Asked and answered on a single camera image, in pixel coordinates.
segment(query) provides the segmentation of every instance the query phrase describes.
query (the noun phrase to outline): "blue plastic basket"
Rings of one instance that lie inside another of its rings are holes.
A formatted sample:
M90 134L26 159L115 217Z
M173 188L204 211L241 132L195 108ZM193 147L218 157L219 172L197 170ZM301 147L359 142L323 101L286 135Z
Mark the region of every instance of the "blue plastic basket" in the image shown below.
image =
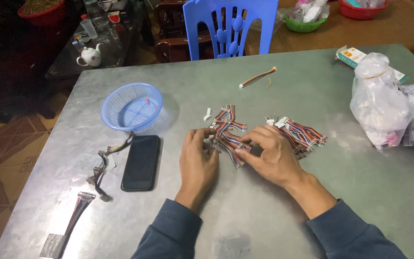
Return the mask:
M139 132L151 126L162 108L159 90L147 83L131 83L112 92L103 103L103 122L114 130Z

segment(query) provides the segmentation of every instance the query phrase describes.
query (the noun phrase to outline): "teapot spout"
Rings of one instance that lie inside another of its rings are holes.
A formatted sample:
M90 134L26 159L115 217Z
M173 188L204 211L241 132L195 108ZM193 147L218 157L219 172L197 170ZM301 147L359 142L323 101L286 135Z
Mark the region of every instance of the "teapot spout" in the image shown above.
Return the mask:
M95 50L96 50L96 51L98 51L98 53L100 53L100 54L101 54L101 52L100 52L100 45L101 45L100 43L99 43L99 44L97 44L97 46L95 47Z

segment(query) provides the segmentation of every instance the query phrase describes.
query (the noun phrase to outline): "cardboard box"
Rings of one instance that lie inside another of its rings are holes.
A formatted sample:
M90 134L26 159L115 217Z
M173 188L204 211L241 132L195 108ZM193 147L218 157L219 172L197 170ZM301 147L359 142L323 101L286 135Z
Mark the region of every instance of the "cardboard box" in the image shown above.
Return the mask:
M359 62L365 58L366 54L356 48L347 48L348 46L344 46L336 51L336 59L345 62L352 68L356 68ZM396 74L396 79L399 80L400 83L405 82L408 79L408 76L405 74L400 73L399 71L394 69L394 73Z

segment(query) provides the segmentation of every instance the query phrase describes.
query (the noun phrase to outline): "blue plastic chair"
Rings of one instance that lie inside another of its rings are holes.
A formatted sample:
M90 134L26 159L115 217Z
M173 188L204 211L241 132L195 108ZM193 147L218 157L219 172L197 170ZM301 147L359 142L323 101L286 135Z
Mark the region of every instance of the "blue plastic chair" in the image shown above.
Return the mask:
M186 24L188 45L191 60L199 60L199 42L197 25L204 22L212 37L213 55L215 58L229 58L244 54L245 39L248 29L255 19L261 19L260 54L268 54L271 45L272 31L276 18L279 0L190 0L183 5L183 14ZM222 28L221 9L226 8L226 28ZM233 18L233 7L237 7L237 17ZM242 11L246 10L246 19L242 18ZM215 33L212 12L217 14L219 28ZM239 31L241 42L237 42Z

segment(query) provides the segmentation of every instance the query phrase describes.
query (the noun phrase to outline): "green bowl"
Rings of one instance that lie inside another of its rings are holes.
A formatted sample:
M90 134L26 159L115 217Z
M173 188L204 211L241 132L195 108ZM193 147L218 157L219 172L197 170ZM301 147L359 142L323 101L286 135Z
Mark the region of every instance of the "green bowl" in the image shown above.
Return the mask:
M287 17L287 15L285 15L285 24L287 25L287 27L292 30L292 31L296 31L296 32L302 32L302 33L308 33L308 32L312 32L315 31L317 28L319 28L319 26L322 25L322 23L324 23L327 18L324 18L316 23L299 23L289 17Z

